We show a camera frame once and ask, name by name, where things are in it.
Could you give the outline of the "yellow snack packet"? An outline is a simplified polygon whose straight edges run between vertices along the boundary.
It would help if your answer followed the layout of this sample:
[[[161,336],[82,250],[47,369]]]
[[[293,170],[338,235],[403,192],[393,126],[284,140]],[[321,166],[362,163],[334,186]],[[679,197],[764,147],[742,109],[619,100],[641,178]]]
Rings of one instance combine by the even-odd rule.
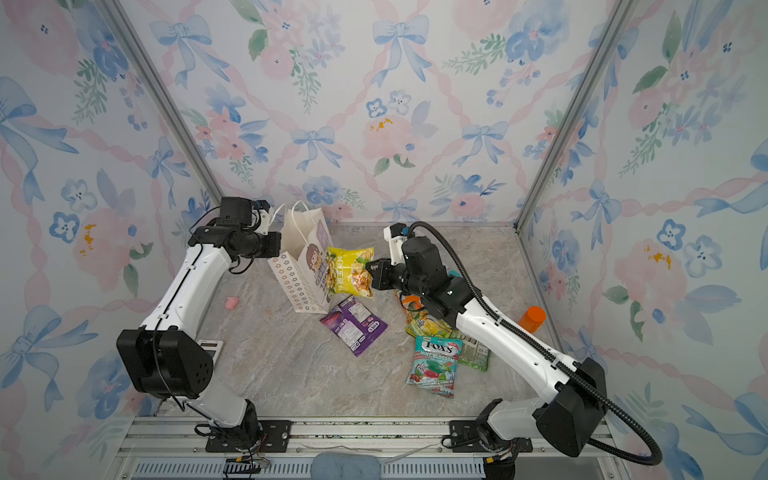
[[[330,293],[372,298],[372,276],[366,270],[366,265],[373,257],[373,248],[345,250],[329,247],[326,250],[326,258],[329,266]]]

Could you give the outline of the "white printed paper bag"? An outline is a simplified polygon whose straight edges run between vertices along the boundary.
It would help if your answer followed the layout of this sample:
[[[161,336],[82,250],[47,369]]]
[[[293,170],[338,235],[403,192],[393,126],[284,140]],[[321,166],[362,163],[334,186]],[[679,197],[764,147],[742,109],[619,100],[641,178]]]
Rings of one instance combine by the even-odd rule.
[[[326,314],[331,308],[327,249],[333,246],[320,208],[299,200],[284,215],[279,255],[269,261],[297,313]]]

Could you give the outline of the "purple Fox's candy packet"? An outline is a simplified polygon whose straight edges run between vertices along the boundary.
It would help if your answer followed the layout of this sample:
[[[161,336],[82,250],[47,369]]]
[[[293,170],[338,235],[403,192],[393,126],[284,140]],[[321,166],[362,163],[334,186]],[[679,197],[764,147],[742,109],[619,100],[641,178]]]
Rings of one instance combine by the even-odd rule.
[[[388,328],[385,321],[354,296],[341,301],[320,322],[356,357],[361,356]]]

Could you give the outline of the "green Fox's spring tea packet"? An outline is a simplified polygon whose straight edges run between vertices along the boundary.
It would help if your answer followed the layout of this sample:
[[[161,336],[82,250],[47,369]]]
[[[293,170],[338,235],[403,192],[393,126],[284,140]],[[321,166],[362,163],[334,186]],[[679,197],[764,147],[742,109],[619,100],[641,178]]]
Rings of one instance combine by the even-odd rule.
[[[435,319],[426,310],[406,312],[406,332],[412,337],[449,338],[453,328],[443,320]]]

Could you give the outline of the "red green Fox's candy packet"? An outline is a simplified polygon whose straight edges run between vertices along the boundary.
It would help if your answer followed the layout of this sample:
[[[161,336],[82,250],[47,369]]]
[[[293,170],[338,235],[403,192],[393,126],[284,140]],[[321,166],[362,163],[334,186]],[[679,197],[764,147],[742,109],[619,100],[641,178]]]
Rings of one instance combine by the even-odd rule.
[[[406,384],[453,398],[463,342],[458,339],[418,336]]]

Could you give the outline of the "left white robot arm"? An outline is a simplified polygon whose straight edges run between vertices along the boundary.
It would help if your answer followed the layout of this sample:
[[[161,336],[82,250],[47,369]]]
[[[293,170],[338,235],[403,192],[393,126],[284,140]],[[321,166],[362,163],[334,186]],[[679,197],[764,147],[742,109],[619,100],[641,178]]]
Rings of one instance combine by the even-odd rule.
[[[216,376],[197,333],[217,286],[242,259],[276,258],[281,234],[234,226],[202,226],[191,234],[181,270],[142,324],[123,330],[116,347],[134,388],[172,399],[207,421],[202,434],[251,451],[264,434],[252,401]]]

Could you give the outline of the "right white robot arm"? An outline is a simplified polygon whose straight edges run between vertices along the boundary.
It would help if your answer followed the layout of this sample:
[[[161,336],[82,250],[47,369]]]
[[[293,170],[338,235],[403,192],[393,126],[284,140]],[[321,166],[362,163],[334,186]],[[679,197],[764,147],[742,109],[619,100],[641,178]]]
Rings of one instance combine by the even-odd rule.
[[[491,401],[475,420],[479,442],[491,451],[517,438],[540,437],[560,453],[577,457],[606,414],[604,368],[548,346],[501,313],[485,297],[476,298],[468,281],[448,274],[438,248],[426,237],[407,237],[402,224],[385,229],[389,255],[366,269],[377,290],[400,290],[420,298],[426,310],[479,341],[514,369],[537,399]]]

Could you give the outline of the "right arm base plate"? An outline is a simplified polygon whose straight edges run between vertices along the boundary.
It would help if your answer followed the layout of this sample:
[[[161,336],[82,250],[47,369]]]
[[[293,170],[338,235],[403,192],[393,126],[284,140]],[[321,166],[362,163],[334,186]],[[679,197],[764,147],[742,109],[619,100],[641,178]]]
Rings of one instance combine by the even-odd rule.
[[[441,439],[441,446],[454,453],[502,455],[533,451],[530,438],[503,440],[489,427],[475,420],[451,420],[448,426],[449,433]]]

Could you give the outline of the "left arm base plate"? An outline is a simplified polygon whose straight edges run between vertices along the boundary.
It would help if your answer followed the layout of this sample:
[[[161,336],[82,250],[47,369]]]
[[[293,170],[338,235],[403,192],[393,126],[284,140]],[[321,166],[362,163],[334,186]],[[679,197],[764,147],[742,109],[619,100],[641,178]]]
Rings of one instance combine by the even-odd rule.
[[[207,453],[285,453],[293,422],[285,419],[258,420],[251,427],[236,427],[230,433],[215,434],[207,440]]]

